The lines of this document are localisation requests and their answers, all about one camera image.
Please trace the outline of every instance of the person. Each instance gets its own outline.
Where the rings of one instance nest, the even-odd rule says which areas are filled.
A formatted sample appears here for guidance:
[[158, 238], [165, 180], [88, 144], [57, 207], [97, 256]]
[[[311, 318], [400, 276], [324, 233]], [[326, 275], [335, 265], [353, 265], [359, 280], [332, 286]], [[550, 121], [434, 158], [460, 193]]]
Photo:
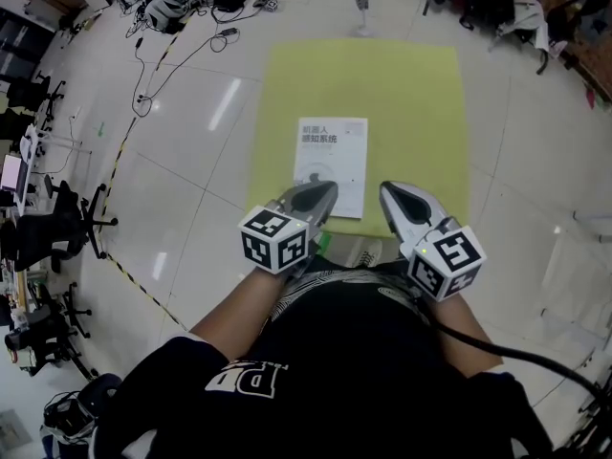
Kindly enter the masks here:
[[364, 255], [316, 257], [300, 278], [253, 270], [126, 377], [90, 457], [513, 457], [511, 435], [537, 422], [522, 386], [429, 324], [489, 341], [466, 300], [418, 299], [405, 261]]

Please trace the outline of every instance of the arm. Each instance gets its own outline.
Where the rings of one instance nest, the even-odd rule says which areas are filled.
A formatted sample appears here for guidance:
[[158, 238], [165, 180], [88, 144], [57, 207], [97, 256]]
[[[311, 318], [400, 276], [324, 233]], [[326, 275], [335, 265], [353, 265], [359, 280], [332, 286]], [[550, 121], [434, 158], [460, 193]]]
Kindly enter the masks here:
[[270, 315], [286, 279], [285, 273], [272, 275], [255, 269], [191, 333], [210, 343], [230, 361], [245, 355]]
[[[461, 295], [454, 295], [442, 302], [426, 297], [426, 301], [433, 316], [443, 325], [475, 339], [491, 342]], [[501, 357], [467, 345], [443, 332], [438, 332], [438, 336], [448, 363], [468, 378], [503, 363]]]

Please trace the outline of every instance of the white tile floor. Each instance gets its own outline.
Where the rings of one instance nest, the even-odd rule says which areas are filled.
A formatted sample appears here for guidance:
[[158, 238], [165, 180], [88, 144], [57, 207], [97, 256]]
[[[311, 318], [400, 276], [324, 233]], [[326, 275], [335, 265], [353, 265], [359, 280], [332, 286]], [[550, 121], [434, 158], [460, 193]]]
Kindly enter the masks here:
[[[138, 120], [120, 160], [109, 201], [109, 214], [120, 224], [104, 232], [105, 243], [187, 326], [250, 268], [235, 226], [245, 207], [269, 49], [283, 40], [349, 36], [360, 22], [354, 0], [279, 1], [279, 12], [240, 22], [236, 44], [220, 54], [206, 47], [178, 70], [151, 114]], [[607, 173], [612, 121], [588, 108], [579, 77], [558, 63], [536, 76], [533, 51], [502, 42], [489, 52], [487, 35], [463, 29], [450, 11], [431, 9], [423, 17], [423, 4], [371, 0], [369, 24], [377, 37], [454, 46], [459, 56], [470, 125], [470, 223], [489, 255], [466, 297], [494, 341], [578, 366], [589, 345], [540, 312], [548, 307], [594, 334], [607, 333], [612, 252], [598, 246], [571, 212], [583, 201], [590, 208], [612, 208], [593, 188]], [[108, 9], [65, 50], [56, 42], [42, 64], [53, 81], [68, 82], [56, 132], [68, 129], [68, 117], [80, 107], [74, 133], [94, 150], [91, 158], [75, 155], [55, 175], [69, 178], [83, 195], [108, 182], [134, 117], [130, 100], [141, 65], [134, 58], [139, 34], [124, 38], [130, 23], [131, 17]], [[193, 17], [152, 88], [214, 29], [209, 15]], [[170, 39], [145, 34], [139, 51], [149, 63], [143, 83]], [[213, 120], [230, 87], [235, 94]], [[58, 170], [64, 161], [65, 151], [51, 149], [44, 169]], [[178, 328], [91, 249], [69, 266], [80, 271], [80, 296], [95, 312], [93, 338], [83, 345], [100, 371], [125, 374]], [[606, 362], [600, 357], [600, 367], [592, 364], [589, 376]], [[508, 366], [552, 437], [561, 441], [572, 429], [583, 392], [570, 382], [551, 392], [558, 376], [523, 362]]]

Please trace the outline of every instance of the small stand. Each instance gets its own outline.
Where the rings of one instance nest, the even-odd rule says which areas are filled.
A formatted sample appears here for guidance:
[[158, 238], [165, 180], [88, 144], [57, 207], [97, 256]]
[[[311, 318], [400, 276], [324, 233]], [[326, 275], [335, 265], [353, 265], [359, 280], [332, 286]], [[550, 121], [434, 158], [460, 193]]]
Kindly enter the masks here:
[[355, 35], [357, 37], [371, 37], [372, 31], [368, 29], [365, 20], [365, 11], [370, 8], [369, 0], [355, 0], [357, 8], [361, 11], [361, 25], [355, 29]]

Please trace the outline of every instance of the clothing pile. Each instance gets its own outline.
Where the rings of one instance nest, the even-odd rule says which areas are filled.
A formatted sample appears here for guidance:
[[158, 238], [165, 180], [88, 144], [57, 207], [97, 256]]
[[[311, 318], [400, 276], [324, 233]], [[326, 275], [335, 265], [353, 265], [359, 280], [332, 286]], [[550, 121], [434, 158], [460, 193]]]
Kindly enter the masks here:
[[[445, 1], [434, 0], [437, 4]], [[478, 20], [496, 29], [498, 36], [519, 33], [529, 40], [535, 33], [535, 47], [548, 51], [548, 27], [537, 0], [463, 0], [463, 7], [460, 23], [465, 28], [472, 30], [470, 21]]]

